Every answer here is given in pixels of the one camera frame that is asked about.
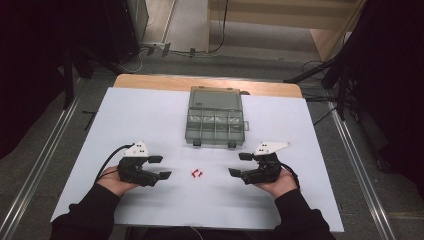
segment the robotic hand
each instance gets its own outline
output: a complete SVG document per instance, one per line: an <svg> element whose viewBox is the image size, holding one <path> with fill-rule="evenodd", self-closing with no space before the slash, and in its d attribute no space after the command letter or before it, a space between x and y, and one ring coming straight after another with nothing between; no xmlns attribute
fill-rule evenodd
<svg viewBox="0 0 424 240"><path fill-rule="evenodd" d="M241 178L247 185L263 182L275 182L280 175L281 167L284 167L284 169L293 175L296 185L300 189L297 174L289 166L281 163L275 153L276 151L289 146L291 146L290 143L262 142L253 154L239 153L240 160L251 161L254 159L259 164L258 169L245 172L232 168L229 168L228 170L232 177Z"/></svg>
<svg viewBox="0 0 424 240"><path fill-rule="evenodd" d="M149 156L146 145L138 142L123 153L123 158L118 165L119 177L123 182L153 187L157 181L168 179L172 172L156 174L142 170L142 165L145 162L160 163L161 161L162 156Z"/></svg>

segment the white panel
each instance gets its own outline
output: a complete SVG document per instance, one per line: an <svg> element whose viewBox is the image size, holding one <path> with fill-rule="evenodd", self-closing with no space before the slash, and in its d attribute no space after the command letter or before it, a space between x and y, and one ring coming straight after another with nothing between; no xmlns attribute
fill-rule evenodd
<svg viewBox="0 0 424 240"><path fill-rule="evenodd" d="M185 143L189 92L110 88L65 186L53 219L68 212L91 188L100 167L118 147L144 141L160 164L147 171L172 171L155 187L126 193L115 212L116 224L203 226L225 229L273 229L280 218L272 197L233 178L228 168L250 170L239 152L253 152L261 141L290 142L277 152L281 162L299 175L302 194L311 208L322 211L330 230L343 231L327 170L304 99L242 96L250 131L237 149L195 148ZM117 165L120 154L109 163ZM191 172L203 175L193 178Z"/></svg>

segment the floor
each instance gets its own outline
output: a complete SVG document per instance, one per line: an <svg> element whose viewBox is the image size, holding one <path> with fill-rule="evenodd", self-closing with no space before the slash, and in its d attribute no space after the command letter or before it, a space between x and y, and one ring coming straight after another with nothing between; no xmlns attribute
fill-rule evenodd
<svg viewBox="0 0 424 240"><path fill-rule="evenodd" d="M171 50L178 51L189 51L190 48L204 50L205 0L176 0L175 3L171 0L150 0L147 4L149 15L154 20L150 21L146 31L146 44L160 47L171 43ZM215 22L212 25L211 49L220 42L220 24ZM162 57L158 49L150 56L143 52L139 58L123 64L123 67L137 70L135 72L138 74L236 77L278 82L295 77L318 64L305 64L319 60L306 29L227 23L225 36L225 44L216 57L189 58L175 54ZM16 229L12 229L13 236L7 239L49 238L51 215L89 131L87 126L92 115L87 112L97 111L104 93L116 78L116 75L98 64L92 65L95 75L91 80L80 79L76 83L78 102L72 116L48 157L48 165L35 184L32 198L23 207L26 207L24 214L15 226ZM324 96L317 80L307 79L299 85L305 98L310 95ZM61 110L63 99L64 96L60 95L52 102L15 151L0 160L2 221L43 152L56 122L64 114ZM308 107L313 122L326 115L330 109L328 102L310 102ZM379 171L375 154L361 126L349 116L346 125L396 239L424 239L424 203L413 183L402 175ZM376 227L369 202L364 197L363 188L341 140L334 114L318 123L315 130L345 226L345 233L335 233L336 238L394 239L382 237ZM110 239L124 239L124 235L125 228L117 226Z"/></svg>

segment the black sleeve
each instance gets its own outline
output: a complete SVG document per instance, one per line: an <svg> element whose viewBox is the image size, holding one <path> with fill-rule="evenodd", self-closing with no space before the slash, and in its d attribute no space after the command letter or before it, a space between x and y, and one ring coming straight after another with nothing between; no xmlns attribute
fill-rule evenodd
<svg viewBox="0 0 424 240"><path fill-rule="evenodd" d="M281 224L274 229L274 239L335 239L317 209L311 210L298 189L275 199Z"/></svg>
<svg viewBox="0 0 424 240"><path fill-rule="evenodd" d="M69 213L52 222L51 240L105 239L112 233L114 213L120 197L94 184L79 204L71 204Z"/></svg>

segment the human hand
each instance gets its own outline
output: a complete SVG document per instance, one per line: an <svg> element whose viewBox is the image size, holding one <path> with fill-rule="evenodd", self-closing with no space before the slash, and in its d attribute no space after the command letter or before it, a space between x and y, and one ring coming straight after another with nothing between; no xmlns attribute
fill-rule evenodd
<svg viewBox="0 0 424 240"><path fill-rule="evenodd" d="M103 171L97 184L109 189L116 196L121 197L125 192L138 187L139 185L133 183L122 182L118 175L118 167L109 167Z"/></svg>
<svg viewBox="0 0 424 240"><path fill-rule="evenodd" d="M257 183L255 186L270 193L274 199L277 199L291 190L297 189L293 175L285 169L281 169L280 176L275 182Z"/></svg>

